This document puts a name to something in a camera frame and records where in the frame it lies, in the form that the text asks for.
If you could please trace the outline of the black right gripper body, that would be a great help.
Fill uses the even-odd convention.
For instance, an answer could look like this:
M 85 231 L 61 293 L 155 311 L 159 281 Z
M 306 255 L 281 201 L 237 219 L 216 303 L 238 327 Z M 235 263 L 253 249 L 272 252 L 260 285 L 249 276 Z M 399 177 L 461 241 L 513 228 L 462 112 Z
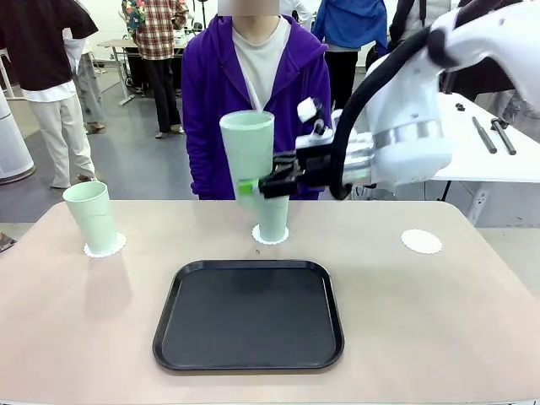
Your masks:
M 301 174 L 297 177 L 301 186 L 309 188 L 336 186 L 332 160 L 333 142 L 296 147 Z

